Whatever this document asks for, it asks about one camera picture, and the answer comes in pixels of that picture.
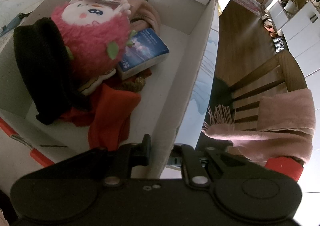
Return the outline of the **red cloth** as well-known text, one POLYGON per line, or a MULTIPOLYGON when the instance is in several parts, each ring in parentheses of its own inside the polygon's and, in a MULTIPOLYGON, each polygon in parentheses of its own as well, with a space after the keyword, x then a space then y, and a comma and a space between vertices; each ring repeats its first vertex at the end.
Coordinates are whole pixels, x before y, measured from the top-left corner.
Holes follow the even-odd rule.
POLYGON ((108 79, 100 76, 91 80, 81 88, 83 92, 89 92, 91 110, 71 108, 61 116, 61 120, 76 127, 88 126, 87 138, 91 149, 116 150, 129 138, 131 113, 140 103, 139 93, 151 75, 148 68, 125 80, 118 73, 108 79))

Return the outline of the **red white cardboard box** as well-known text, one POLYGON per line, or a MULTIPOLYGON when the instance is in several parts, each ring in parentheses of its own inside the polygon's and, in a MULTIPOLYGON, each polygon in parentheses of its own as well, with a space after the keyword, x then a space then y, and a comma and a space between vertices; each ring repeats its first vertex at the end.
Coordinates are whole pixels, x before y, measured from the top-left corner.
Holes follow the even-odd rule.
MULTIPOLYGON (((1 24, 29 15, 20 25, 50 18, 57 6, 71 0, 1 0, 1 24)), ((151 136, 148 166, 133 168, 133 178, 159 178, 167 165, 187 110, 212 23, 217 0, 144 0, 158 12, 159 37, 170 53, 149 69, 141 101, 130 116, 129 138, 119 145, 151 136)), ((76 127, 61 117, 50 125, 37 120, 38 111, 17 66, 14 30, 1 42, 1 191, 9 194, 22 176, 89 151, 89 127, 76 127)))

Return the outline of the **black fabric pouch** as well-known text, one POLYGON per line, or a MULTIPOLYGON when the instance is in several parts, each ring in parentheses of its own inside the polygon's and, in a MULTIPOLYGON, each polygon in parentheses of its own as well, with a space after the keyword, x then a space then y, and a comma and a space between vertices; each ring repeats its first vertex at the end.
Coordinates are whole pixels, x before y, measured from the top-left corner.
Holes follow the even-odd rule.
POLYGON ((71 59, 59 29, 50 18, 14 29, 14 52, 24 84, 45 125, 57 121, 71 108, 91 109, 90 100, 78 90, 71 59))

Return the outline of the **blue tissue pack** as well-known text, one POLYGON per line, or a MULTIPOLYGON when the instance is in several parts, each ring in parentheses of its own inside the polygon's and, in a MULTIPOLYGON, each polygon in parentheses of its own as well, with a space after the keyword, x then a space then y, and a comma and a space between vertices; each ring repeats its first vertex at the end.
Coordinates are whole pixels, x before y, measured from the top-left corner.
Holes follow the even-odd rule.
POLYGON ((139 31, 126 47, 122 60, 118 63, 118 71, 122 80, 126 80, 168 57, 170 51, 152 28, 139 31))

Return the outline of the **pink plush toy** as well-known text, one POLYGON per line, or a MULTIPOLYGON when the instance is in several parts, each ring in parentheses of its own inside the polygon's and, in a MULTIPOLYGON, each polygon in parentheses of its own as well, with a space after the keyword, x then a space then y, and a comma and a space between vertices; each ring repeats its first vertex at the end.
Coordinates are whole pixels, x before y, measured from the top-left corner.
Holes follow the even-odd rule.
POLYGON ((134 33, 130 14, 128 0, 71 0, 51 13, 83 95, 116 73, 134 33))

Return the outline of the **pink knit garment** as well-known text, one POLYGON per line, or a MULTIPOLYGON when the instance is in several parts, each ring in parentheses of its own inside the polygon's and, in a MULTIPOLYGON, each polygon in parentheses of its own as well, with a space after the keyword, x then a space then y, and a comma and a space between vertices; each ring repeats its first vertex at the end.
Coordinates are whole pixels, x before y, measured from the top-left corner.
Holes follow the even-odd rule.
POLYGON ((125 20, 124 15, 126 11, 123 12, 123 16, 119 17, 116 15, 108 25, 102 29, 106 31, 106 38, 108 42, 113 39, 116 42, 123 42, 125 38, 129 37, 131 31, 136 34, 137 32, 143 31, 145 29, 151 28, 157 35, 159 35, 161 20, 158 12, 144 0, 113 0, 118 2, 119 6, 130 5, 131 14, 127 17, 129 19, 129 24, 125 20))

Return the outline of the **pink scarf on chair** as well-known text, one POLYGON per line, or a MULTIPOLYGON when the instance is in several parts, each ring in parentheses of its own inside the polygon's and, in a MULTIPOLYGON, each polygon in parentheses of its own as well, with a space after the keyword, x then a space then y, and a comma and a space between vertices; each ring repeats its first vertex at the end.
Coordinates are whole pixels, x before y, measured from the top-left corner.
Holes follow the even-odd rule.
POLYGON ((232 154, 258 163, 282 156, 310 160, 316 115, 309 89, 261 97, 254 131, 235 130, 230 109, 225 106, 216 107, 210 115, 202 131, 207 137, 231 141, 232 154))

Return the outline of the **blue patterned table mat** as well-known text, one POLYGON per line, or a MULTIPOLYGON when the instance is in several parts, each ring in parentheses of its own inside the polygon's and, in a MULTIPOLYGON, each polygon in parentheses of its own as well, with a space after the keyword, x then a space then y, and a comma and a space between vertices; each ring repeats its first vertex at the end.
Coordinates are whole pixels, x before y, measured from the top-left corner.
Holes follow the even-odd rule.
POLYGON ((209 105, 215 66, 219 32, 212 29, 201 61, 200 69, 191 92, 187 110, 177 132, 176 144, 186 144, 193 148, 201 134, 204 119, 209 105))

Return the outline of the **wooden chair with scarf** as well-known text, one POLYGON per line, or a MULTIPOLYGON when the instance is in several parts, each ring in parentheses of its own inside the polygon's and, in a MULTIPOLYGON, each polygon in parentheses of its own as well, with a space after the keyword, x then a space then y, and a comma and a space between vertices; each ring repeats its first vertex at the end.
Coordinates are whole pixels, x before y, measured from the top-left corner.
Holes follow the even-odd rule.
POLYGON ((214 78, 209 107, 229 107, 235 128, 255 131, 258 108, 263 96, 306 89, 303 73, 291 53, 281 50, 231 86, 214 78))

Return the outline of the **white wall cabinet unit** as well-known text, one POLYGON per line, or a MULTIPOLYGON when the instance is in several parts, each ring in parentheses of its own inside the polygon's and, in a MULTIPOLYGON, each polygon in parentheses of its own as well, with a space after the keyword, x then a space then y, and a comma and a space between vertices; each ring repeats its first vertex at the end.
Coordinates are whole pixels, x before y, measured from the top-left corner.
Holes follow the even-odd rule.
POLYGON ((300 66, 319 118, 319 2, 273 0, 266 5, 266 11, 300 66))

